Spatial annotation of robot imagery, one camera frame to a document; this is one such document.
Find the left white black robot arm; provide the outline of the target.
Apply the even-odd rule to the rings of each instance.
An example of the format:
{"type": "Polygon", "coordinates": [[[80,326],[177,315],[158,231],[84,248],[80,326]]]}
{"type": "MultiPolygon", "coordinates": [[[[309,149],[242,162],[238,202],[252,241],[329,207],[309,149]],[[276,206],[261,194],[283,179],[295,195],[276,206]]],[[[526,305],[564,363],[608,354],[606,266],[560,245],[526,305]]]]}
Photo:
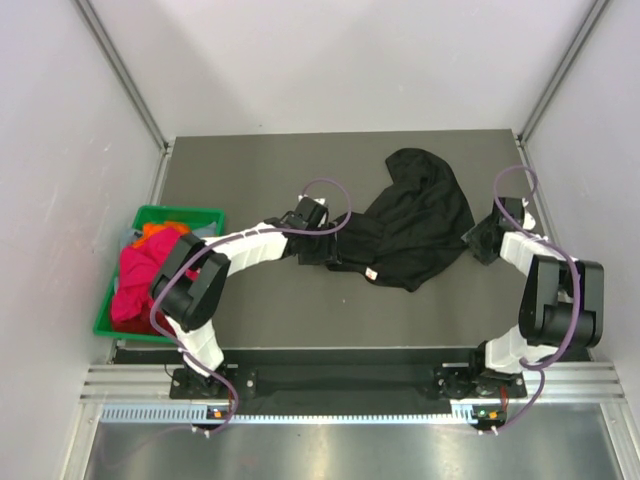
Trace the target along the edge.
{"type": "Polygon", "coordinates": [[[178,237],[151,282],[153,306],[171,326],[192,384],[205,396],[226,387],[224,354],[213,326],[227,279],[261,263],[296,257],[301,265],[338,259],[336,225],[324,199],[301,196],[296,208],[222,237],[178,237]]]}

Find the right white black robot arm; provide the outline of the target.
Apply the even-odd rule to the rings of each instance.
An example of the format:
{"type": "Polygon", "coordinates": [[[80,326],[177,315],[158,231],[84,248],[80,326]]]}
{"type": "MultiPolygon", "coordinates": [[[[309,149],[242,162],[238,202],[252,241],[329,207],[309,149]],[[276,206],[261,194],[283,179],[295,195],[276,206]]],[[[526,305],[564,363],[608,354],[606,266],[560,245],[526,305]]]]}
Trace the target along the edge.
{"type": "Polygon", "coordinates": [[[481,397],[514,386],[523,363],[593,348],[603,335],[604,267],[561,254],[534,226],[525,200],[500,197],[462,237],[481,264],[502,260],[526,277],[517,324],[471,354],[466,380],[481,397]]]}

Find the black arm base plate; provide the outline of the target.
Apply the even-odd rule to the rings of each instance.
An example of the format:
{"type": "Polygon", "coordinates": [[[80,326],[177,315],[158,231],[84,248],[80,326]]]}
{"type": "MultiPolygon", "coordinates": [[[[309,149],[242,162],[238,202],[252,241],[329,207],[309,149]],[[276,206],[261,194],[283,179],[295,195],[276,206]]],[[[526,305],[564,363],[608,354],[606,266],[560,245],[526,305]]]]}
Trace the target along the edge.
{"type": "Polygon", "coordinates": [[[241,399],[280,392],[411,392],[431,400],[521,399],[520,374],[491,373],[470,348],[229,349],[212,377],[187,365],[173,398],[212,398],[231,383],[241,399]]]}

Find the black t shirt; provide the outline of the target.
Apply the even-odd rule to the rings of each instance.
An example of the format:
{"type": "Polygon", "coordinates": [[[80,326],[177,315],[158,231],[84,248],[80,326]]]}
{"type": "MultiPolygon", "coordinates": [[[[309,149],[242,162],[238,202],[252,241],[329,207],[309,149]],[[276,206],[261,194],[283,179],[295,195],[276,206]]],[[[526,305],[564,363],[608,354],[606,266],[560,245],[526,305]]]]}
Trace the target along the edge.
{"type": "Polygon", "coordinates": [[[385,160],[392,184],[337,233],[339,261],[327,268],[369,283],[414,292],[466,250],[475,226],[468,200],[449,164],[418,148],[385,160]]]}

